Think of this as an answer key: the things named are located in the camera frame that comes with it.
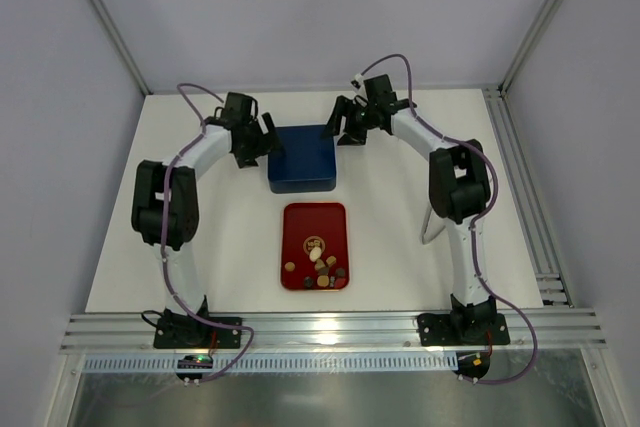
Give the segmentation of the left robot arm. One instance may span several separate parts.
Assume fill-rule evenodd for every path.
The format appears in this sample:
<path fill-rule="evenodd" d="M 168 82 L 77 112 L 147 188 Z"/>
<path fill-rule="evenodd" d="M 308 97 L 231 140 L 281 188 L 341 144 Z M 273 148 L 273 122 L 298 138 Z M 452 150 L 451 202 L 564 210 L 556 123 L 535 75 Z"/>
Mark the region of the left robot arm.
<path fill-rule="evenodd" d="M 178 324 L 233 331 L 235 327 L 211 319 L 207 296 L 200 284 L 192 241 L 200 222 L 198 181 L 218 161 L 232 156 L 237 166 L 256 167 L 258 159 L 282 148 L 271 115 L 259 111 L 258 100 L 230 92 L 205 117 L 185 92 L 192 83 L 178 85 L 179 94 L 198 119 L 198 133 L 178 152 L 163 161 L 143 160 L 136 168 L 131 224 L 152 247 L 160 264 L 167 293 L 163 327 Z"/>

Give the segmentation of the blue tin lid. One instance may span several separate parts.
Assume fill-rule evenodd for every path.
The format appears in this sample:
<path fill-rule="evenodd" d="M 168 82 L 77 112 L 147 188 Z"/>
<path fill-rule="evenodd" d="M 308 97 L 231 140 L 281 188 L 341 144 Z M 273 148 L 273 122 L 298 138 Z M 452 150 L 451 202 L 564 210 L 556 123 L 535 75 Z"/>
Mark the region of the blue tin lid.
<path fill-rule="evenodd" d="M 321 137 L 324 127 L 277 127 L 284 151 L 268 154 L 267 178 L 337 178 L 334 140 Z"/>

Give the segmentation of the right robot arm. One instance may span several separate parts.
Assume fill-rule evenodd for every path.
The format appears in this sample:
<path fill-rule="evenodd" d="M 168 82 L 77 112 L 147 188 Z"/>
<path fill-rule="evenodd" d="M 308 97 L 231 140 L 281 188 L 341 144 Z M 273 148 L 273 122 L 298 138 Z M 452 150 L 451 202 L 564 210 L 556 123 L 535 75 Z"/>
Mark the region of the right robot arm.
<path fill-rule="evenodd" d="M 461 141 L 428 124 L 411 97 L 401 99 L 387 75 L 351 81 L 352 98 L 339 96 L 324 128 L 340 145 L 364 145 L 368 132 L 379 129 L 412 147 L 429 168 L 431 212 L 443 220 L 454 270 L 451 311 L 445 317 L 456 343 L 476 344 L 497 320 L 496 297 L 482 275 L 483 217 L 493 207 L 492 168 L 482 145 Z"/>

